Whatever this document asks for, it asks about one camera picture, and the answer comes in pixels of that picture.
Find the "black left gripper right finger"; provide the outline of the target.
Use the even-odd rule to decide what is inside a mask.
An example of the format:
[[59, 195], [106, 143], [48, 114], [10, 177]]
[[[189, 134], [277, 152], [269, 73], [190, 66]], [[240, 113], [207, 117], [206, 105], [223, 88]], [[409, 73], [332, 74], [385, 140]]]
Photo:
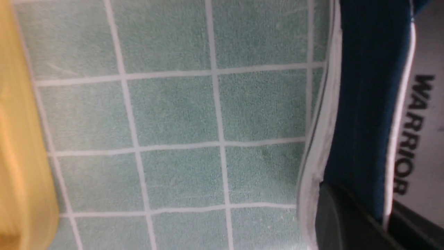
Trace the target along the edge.
[[390, 235], [406, 250], [443, 250], [444, 230], [408, 207], [393, 202]]

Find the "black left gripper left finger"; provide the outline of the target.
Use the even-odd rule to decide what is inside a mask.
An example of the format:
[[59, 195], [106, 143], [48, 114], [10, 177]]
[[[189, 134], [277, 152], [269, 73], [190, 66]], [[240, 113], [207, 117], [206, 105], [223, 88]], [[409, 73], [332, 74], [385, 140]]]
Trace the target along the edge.
[[319, 250], [404, 250], [347, 190], [322, 183], [315, 218]]

